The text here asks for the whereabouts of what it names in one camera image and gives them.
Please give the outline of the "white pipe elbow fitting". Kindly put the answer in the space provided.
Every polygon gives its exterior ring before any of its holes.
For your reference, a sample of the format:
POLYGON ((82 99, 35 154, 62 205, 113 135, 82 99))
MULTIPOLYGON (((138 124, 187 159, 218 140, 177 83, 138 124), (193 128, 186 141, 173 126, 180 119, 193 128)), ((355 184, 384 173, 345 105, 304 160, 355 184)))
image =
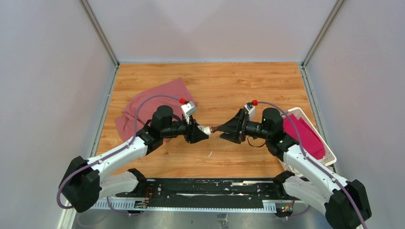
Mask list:
POLYGON ((205 126, 202 128, 203 132, 207 135, 210 135, 212 133, 212 130, 209 126, 205 126))

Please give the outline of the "brown metal water faucet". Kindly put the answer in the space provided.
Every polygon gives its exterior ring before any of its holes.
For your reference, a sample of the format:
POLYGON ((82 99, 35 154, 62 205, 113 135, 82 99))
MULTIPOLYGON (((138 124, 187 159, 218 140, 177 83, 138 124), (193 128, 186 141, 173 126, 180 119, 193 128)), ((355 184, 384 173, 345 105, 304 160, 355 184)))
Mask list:
POLYGON ((211 126, 210 127, 211 133, 215 133, 217 131, 217 129, 218 129, 218 126, 211 126))

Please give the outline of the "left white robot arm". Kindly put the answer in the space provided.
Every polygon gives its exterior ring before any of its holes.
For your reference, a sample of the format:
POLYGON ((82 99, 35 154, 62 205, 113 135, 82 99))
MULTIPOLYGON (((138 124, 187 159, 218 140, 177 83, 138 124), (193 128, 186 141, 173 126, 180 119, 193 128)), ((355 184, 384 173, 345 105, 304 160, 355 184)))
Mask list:
POLYGON ((212 133, 212 128, 199 125, 189 115, 193 111, 190 105, 185 104, 181 108, 183 114, 178 117, 170 106, 161 105, 128 141, 98 156, 74 158, 57 191, 59 207, 74 208, 82 213, 99 199, 118 193, 129 192, 135 197, 143 196, 146 179, 139 171, 130 169, 115 176, 112 173, 130 161, 153 152, 166 138, 182 135, 187 143, 193 144, 208 139, 212 133))

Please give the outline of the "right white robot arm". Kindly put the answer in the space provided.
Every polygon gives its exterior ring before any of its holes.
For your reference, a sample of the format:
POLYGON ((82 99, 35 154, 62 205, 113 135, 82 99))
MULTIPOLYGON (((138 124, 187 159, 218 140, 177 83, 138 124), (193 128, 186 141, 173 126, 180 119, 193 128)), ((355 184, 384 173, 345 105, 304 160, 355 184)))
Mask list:
POLYGON ((363 183, 332 172, 305 151, 300 138, 285 132, 283 124, 287 114, 277 108, 266 108, 261 122, 250 120, 243 108, 226 123, 218 126, 220 138, 240 144, 250 136, 265 140, 268 151, 280 161, 292 166, 303 177, 291 171, 277 175, 273 194, 278 199, 292 196, 304 201, 322 213, 334 229, 355 229, 366 226, 372 211, 363 183))

